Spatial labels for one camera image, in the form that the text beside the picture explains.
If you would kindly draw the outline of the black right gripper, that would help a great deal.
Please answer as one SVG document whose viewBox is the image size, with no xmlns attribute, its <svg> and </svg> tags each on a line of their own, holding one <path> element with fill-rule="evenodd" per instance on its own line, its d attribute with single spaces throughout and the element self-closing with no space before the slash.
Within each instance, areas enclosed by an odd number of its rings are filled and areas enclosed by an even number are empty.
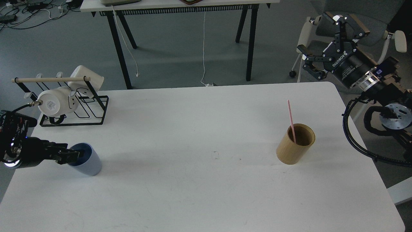
<svg viewBox="0 0 412 232">
<path fill-rule="evenodd" d="M 377 63 L 359 50 L 353 41 L 368 36 L 370 30 L 354 14 L 333 15 L 331 12 L 323 12 L 322 17 L 334 24 L 334 41 L 330 42 L 325 49 L 325 56 L 321 57 L 314 56 L 306 46 L 299 44 L 297 49 L 304 62 L 302 68 L 317 81 L 325 79 L 327 72 L 330 72 L 349 89 L 372 88 L 379 82 L 375 74 Z M 353 31 L 350 38 L 346 32 L 347 25 Z M 315 62 L 325 63 L 325 71 L 319 70 L 314 65 Z"/>
</svg>

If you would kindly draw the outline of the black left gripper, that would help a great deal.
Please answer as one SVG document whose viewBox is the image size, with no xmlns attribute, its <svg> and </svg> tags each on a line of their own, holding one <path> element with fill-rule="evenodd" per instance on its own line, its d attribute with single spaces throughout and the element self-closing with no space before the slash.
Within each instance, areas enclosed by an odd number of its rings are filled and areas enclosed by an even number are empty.
<svg viewBox="0 0 412 232">
<path fill-rule="evenodd" d="M 49 144 L 47 140 L 34 137 L 11 139 L 1 144 L 1 162 L 9 169 L 18 169 L 35 167 L 49 157 L 57 164 L 63 165 L 77 162 L 79 157 L 84 156 L 84 149 L 71 149 L 66 143 Z"/>
</svg>

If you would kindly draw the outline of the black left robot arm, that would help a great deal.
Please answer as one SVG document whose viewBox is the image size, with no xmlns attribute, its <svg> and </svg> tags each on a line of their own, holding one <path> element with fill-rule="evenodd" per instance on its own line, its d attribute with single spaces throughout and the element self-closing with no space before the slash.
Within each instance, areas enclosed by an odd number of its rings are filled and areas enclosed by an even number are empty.
<svg viewBox="0 0 412 232">
<path fill-rule="evenodd" d="M 68 149 L 66 143 L 55 143 L 28 137 L 28 129 L 37 125 L 37 119 L 18 113 L 19 110 L 42 105 L 37 100 L 12 111 L 1 112 L 1 162 L 9 169 L 35 167 L 44 160 L 57 164 L 74 163 L 84 157 L 83 149 Z"/>
</svg>

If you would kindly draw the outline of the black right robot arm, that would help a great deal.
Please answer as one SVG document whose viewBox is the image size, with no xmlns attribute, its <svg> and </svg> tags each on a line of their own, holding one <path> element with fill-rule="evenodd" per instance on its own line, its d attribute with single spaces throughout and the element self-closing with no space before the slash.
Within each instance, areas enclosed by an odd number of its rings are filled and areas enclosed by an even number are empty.
<svg viewBox="0 0 412 232">
<path fill-rule="evenodd" d="M 354 15 L 333 15 L 324 12 L 321 19 L 334 25 L 334 40 L 330 42 L 321 56 L 299 44 L 297 50 L 302 54 L 303 69 L 320 81 L 332 73 L 346 88 L 359 88 L 362 94 L 350 100 L 342 114 L 342 126 L 349 144 L 374 162 L 381 161 L 391 165 L 411 167 L 411 90 L 400 85 L 397 75 L 398 60 L 386 58 L 377 63 L 357 47 L 357 41 L 366 37 L 370 31 Z M 363 118 L 367 131 L 378 136 L 392 136 L 405 149 L 403 160 L 394 160 L 368 151 L 358 144 L 349 130 L 349 116 L 359 102 L 373 101 L 378 106 L 369 107 Z"/>
</svg>

